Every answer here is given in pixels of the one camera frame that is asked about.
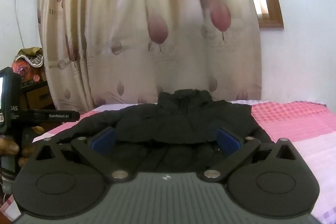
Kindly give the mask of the person's left hand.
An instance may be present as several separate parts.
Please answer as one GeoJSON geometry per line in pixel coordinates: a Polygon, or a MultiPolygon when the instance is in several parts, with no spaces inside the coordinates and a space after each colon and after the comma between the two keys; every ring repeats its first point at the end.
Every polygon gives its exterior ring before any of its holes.
{"type": "Polygon", "coordinates": [[[5,135],[1,135],[0,140],[0,151],[1,156],[15,156],[18,153],[22,154],[22,157],[18,160],[18,164],[20,167],[24,166],[28,161],[29,157],[33,154],[36,149],[36,145],[30,144],[20,149],[17,143],[14,141],[7,139],[5,135]]]}

